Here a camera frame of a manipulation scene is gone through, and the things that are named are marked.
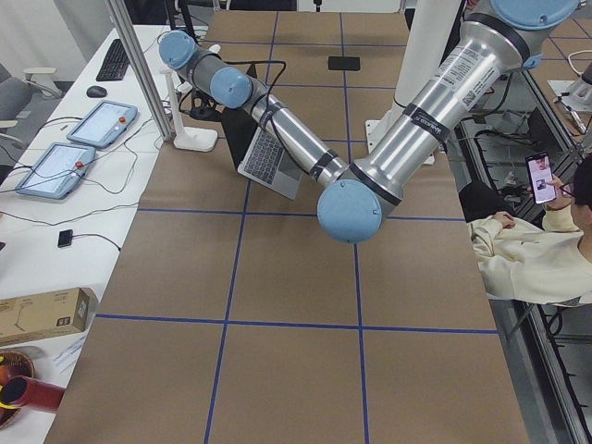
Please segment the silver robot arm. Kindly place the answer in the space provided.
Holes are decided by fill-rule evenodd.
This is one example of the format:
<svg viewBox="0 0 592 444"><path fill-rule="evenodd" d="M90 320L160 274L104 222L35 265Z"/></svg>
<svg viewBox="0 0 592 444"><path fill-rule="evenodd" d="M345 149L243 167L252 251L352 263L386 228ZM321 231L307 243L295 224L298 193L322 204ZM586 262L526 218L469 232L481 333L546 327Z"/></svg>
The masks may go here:
<svg viewBox="0 0 592 444"><path fill-rule="evenodd" d="M403 187L500 75L536 67L542 43L578 1L482 1L461 26L460 43L404 108L373 151L345 164L267 86L183 31L160 42L163 62L190 85L229 108L241 108L324 186L317 218L333 239L373 237L400 203Z"/></svg>

